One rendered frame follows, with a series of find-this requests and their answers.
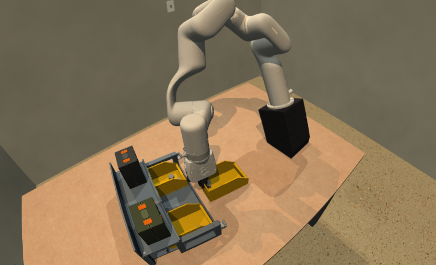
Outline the grey shelf rack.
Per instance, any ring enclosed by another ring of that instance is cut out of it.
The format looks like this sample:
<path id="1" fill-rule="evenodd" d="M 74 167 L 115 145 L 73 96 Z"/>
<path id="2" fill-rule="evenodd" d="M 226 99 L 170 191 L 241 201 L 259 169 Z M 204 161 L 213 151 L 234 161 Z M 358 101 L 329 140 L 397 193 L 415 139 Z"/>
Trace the grey shelf rack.
<path id="1" fill-rule="evenodd" d="M 159 196 L 153 184 L 148 168 L 172 159 L 174 163 L 178 164 L 181 171 L 183 172 L 178 162 L 178 160 L 181 158 L 182 158 L 181 153 L 180 152 L 176 153 L 174 151 L 170 154 L 159 157 L 147 163 L 145 163 L 144 159 L 142 159 L 143 161 L 141 161 L 140 164 L 144 172 L 145 178 L 147 180 L 147 183 L 144 183 L 132 189 L 128 187 L 121 172 L 120 171 L 116 172 L 112 164 L 109 163 L 117 199 L 120 205 L 121 213 L 124 219 L 124 223 L 133 250 L 149 265 L 156 265 L 155 262 L 156 258 L 164 256 L 177 249 L 179 249 L 181 253 L 184 253 L 207 241 L 210 241 L 220 236 L 222 234 L 221 229 L 227 227 L 224 220 L 222 220 L 221 223 L 219 223 L 218 220 L 216 221 L 213 220 L 212 216 L 209 214 L 208 210 L 204 206 L 203 202 L 197 195 L 196 191 L 194 190 L 190 182 L 188 182 L 187 186 L 179 190 L 171 192 L 162 197 Z M 185 175 L 184 172 L 183 174 L 187 179 L 187 176 Z M 146 200 L 150 197 L 153 197 L 153 200 L 155 201 L 171 236 L 163 240 L 160 240 L 156 243 L 153 243 L 151 245 L 147 245 L 146 242 L 139 236 L 139 234 L 136 231 L 136 227 L 134 225 L 129 210 L 129 206 L 141 202 L 143 200 Z M 212 220 L 212 223 L 179 238 L 167 212 L 177 207 L 183 206 L 187 203 L 201 203 L 206 213 Z M 171 249 L 170 246 L 174 244 L 176 244 L 177 247 Z"/>

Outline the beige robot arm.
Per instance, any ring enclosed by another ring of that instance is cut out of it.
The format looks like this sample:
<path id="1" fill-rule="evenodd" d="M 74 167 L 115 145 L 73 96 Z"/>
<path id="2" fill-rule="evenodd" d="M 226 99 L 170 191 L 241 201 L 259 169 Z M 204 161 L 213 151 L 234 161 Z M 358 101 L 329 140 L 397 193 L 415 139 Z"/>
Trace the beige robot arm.
<path id="1" fill-rule="evenodd" d="M 192 16 L 178 29 L 179 69 L 167 89 L 167 115 L 173 126 L 180 126 L 184 144 L 182 158 L 202 161 L 209 156 L 207 130 L 214 107 L 206 100 L 176 102 L 176 92 L 185 79 L 206 68 L 205 40 L 213 38 L 226 26 L 242 40 L 251 41 L 269 98 L 269 109 L 282 109 L 294 103 L 289 97 L 293 90 L 288 92 L 281 62 L 275 56 L 287 53 L 291 41 L 271 16 L 264 13 L 247 16 L 235 7 L 234 0 L 208 0 L 199 5 Z"/>

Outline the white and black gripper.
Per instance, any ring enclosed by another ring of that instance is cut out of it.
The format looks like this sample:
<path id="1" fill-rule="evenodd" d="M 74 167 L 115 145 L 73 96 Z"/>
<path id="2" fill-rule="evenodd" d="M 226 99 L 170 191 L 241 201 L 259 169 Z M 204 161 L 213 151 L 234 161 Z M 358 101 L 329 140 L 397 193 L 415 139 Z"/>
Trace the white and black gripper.
<path id="1" fill-rule="evenodd" d="M 217 172 L 216 161 L 212 150 L 209 148 L 209 156 L 202 161 L 191 161 L 184 158 L 184 168 L 188 182 L 198 182 L 199 186 L 207 187 L 208 177 Z M 188 174 L 187 174 L 188 173 Z"/>

